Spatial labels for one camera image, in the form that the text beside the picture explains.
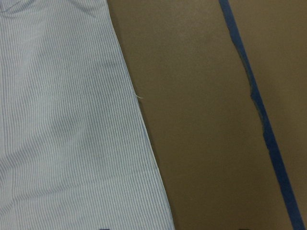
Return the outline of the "light blue striped shirt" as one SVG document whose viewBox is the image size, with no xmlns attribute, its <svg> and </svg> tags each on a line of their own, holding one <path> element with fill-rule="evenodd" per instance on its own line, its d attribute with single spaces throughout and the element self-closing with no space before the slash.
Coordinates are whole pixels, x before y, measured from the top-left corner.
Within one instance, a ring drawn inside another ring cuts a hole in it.
<svg viewBox="0 0 307 230">
<path fill-rule="evenodd" d="M 0 227 L 175 227 L 105 0 L 0 3 Z"/>
</svg>

